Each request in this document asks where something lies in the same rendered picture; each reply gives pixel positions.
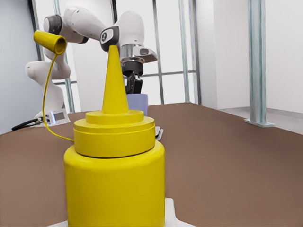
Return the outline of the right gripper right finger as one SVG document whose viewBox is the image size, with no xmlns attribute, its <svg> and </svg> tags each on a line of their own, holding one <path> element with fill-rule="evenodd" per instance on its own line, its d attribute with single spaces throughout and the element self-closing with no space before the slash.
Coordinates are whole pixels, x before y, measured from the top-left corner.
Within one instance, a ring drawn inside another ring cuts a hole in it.
<svg viewBox="0 0 303 227">
<path fill-rule="evenodd" d="M 177 219 L 172 198 L 165 198 L 165 227 L 191 227 L 189 223 Z"/>
</svg>

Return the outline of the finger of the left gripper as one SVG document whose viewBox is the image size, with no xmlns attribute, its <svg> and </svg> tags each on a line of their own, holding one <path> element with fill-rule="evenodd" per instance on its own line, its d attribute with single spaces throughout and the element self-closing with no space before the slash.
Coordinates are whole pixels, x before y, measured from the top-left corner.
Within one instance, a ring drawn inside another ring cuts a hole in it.
<svg viewBox="0 0 303 227">
<path fill-rule="evenodd" d="M 135 75 L 133 83 L 133 94 L 140 94 L 143 86 L 143 81 L 139 76 Z"/>
<path fill-rule="evenodd" d="M 127 77 L 127 84 L 125 86 L 125 91 L 127 94 L 133 93 L 133 87 L 134 87 L 134 73 L 130 74 Z"/>
</svg>

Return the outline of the pale blue cup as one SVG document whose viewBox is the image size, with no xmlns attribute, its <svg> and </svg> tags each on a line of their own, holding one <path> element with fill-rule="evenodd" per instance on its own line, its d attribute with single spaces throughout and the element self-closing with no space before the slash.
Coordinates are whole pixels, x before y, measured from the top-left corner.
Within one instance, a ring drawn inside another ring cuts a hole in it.
<svg viewBox="0 0 303 227">
<path fill-rule="evenodd" d="M 127 94 L 128 107 L 130 110 L 143 111 L 144 116 L 148 116 L 148 95 L 147 94 Z"/>
</svg>

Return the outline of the yellow sauce bottle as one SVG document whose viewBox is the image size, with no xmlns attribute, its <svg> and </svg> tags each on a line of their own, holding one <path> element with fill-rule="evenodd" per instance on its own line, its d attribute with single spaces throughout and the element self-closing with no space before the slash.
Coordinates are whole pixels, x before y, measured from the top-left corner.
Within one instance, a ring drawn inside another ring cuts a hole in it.
<svg viewBox="0 0 303 227">
<path fill-rule="evenodd" d="M 164 227 L 165 149 L 155 122 L 128 108 L 116 46 L 103 105 L 73 127 L 64 154 L 68 227 Z"/>
</svg>

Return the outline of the yellow tethered bottle cap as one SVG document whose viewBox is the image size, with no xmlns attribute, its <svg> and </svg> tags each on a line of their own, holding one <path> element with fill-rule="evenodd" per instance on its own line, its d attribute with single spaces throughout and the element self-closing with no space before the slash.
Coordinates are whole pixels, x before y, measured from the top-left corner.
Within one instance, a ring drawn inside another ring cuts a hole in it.
<svg viewBox="0 0 303 227">
<path fill-rule="evenodd" d="M 53 68 L 53 65 L 55 63 L 55 60 L 57 58 L 58 55 L 61 55 L 65 52 L 66 50 L 66 46 L 67 46 L 67 42 L 66 39 L 63 36 L 60 35 L 55 35 L 52 33 L 48 33 L 45 31 L 40 31 L 37 30 L 34 32 L 33 34 L 33 40 L 41 45 L 42 47 L 48 49 L 49 51 L 54 53 L 54 57 L 51 61 L 51 65 L 49 67 L 48 73 L 47 73 L 47 77 L 46 77 L 46 81 L 45 81 L 45 87 L 44 87 L 44 92 L 43 92 L 43 102 L 42 102 L 42 118 L 43 118 L 43 123 L 44 126 L 47 128 L 47 130 L 54 136 L 65 139 L 65 140 L 69 140 L 74 142 L 73 139 L 64 137 L 64 136 L 60 136 L 56 133 L 54 133 L 48 126 L 46 119 L 45 119 L 45 100 L 46 100 L 46 93 L 47 93 L 47 88 L 48 88 L 48 83 L 50 80 L 50 75 L 51 75 L 51 71 Z"/>
</svg>

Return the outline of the silver frame post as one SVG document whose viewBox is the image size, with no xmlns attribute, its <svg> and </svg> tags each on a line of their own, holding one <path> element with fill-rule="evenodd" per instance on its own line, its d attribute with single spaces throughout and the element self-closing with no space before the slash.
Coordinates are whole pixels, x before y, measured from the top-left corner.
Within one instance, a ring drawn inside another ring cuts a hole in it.
<svg viewBox="0 0 303 227">
<path fill-rule="evenodd" d="M 178 0 L 185 101 L 200 105 L 201 80 L 198 53 L 196 0 Z"/>
<path fill-rule="evenodd" d="M 53 7 L 54 7 L 55 14 L 60 16 L 61 12 L 60 12 L 59 0 L 53 0 Z M 65 79 L 65 86 L 66 86 L 66 91 L 67 91 L 69 110 L 70 110 L 71 113 L 74 113 L 75 112 L 75 107 L 74 107 L 74 100 L 73 100 L 70 78 Z"/>
<path fill-rule="evenodd" d="M 155 39 L 156 39 L 156 52 L 157 52 L 157 56 L 158 56 L 158 74 L 159 74 L 159 85 L 160 85 L 160 100 L 161 100 L 161 104 L 164 104 L 164 90 L 163 90 L 163 78 L 162 78 L 162 68 L 161 68 L 160 40 L 159 40 L 159 29 L 158 29 L 156 0 L 152 0 L 152 7 L 153 7 L 153 19 L 154 19 Z"/>
<path fill-rule="evenodd" d="M 245 122 L 262 128 L 274 126 L 267 121 L 265 9 L 265 0 L 248 0 L 250 118 Z"/>
</svg>

